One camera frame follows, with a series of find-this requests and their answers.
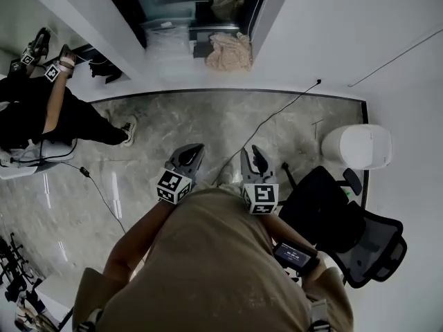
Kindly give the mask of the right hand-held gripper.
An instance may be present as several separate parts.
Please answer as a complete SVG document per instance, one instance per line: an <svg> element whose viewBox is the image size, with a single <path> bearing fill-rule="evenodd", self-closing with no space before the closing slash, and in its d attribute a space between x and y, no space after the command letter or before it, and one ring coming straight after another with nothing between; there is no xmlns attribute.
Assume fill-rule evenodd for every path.
<svg viewBox="0 0 443 332"><path fill-rule="evenodd" d="M240 152L240 165L243 177L242 198L249 214L271 214L278 206L279 185L275 177L275 165L267 153L252 145L254 172L247 150Z"/></svg>

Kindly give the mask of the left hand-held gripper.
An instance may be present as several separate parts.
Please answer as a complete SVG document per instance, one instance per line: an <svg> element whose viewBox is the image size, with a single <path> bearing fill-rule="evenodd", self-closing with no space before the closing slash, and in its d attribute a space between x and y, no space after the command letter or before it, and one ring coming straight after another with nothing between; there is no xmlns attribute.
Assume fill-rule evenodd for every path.
<svg viewBox="0 0 443 332"><path fill-rule="evenodd" d="M174 150L159 172L156 183L159 200L176 205L191 192L204 154L203 143L191 143Z"/></svg>

